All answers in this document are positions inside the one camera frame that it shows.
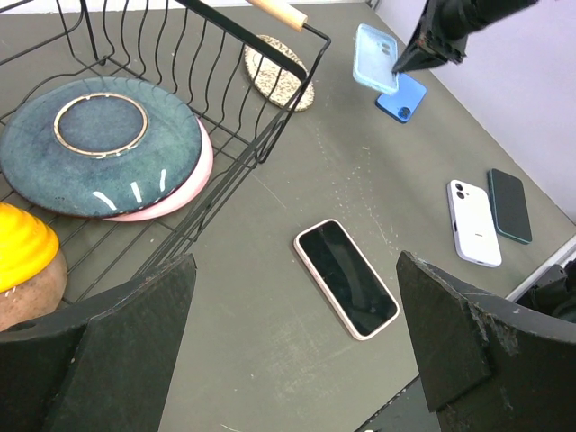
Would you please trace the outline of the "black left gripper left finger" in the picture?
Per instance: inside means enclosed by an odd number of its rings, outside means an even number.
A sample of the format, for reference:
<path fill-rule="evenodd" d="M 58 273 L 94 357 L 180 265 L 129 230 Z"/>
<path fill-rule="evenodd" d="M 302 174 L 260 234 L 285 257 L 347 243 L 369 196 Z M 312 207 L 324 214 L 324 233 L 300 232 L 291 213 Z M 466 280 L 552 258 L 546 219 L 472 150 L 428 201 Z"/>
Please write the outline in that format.
<path fill-rule="evenodd" d="M 3 431 L 156 431 L 196 282 L 191 254 L 1 334 Z"/>

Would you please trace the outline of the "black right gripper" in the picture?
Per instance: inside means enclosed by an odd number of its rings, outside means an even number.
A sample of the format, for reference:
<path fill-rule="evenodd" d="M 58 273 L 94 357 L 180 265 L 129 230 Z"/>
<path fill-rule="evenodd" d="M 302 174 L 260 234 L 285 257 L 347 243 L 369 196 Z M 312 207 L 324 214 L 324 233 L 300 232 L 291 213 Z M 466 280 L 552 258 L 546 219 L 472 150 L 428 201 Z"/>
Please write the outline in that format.
<path fill-rule="evenodd" d="M 494 19 L 494 1 L 427 0 L 407 48 L 392 67 L 392 73 L 462 63 L 469 35 L 484 29 Z"/>

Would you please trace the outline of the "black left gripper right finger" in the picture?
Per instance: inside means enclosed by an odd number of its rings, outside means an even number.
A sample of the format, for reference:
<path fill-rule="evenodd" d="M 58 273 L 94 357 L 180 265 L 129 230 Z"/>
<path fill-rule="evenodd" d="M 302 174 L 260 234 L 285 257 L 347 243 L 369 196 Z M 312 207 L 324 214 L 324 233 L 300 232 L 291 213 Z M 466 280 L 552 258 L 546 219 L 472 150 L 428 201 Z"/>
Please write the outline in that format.
<path fill-rule="evenodd" d="M 573 431 L 575 326 L 400 253 L 401 302 L 444 431 Z"/>

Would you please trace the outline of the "light blue phone case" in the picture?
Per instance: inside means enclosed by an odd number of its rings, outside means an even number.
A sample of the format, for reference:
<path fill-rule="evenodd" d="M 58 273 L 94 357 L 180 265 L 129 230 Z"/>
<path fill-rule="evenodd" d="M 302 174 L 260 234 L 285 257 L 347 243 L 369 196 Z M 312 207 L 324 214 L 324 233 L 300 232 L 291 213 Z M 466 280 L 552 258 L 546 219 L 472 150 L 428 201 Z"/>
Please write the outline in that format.
<path fill-rule="evenodd" d="M 361 23 L 355 35 L 354 80 L 381 94 L 399 90 L 398 75 L 392 69 L 398 59 L 397 41 L 389 34 Z"/>

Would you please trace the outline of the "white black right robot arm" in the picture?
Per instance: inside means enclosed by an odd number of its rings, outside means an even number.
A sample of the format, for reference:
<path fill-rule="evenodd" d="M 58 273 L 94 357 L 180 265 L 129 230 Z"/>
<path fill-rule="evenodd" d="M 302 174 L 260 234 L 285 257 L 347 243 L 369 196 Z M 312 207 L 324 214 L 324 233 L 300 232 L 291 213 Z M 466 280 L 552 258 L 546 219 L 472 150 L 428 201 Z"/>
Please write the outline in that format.
<path fill-rule="evenodd" d="M 461 64 L 468 37 L 536 4 L 534 0 L 428 0 L 391 72 Z"/>

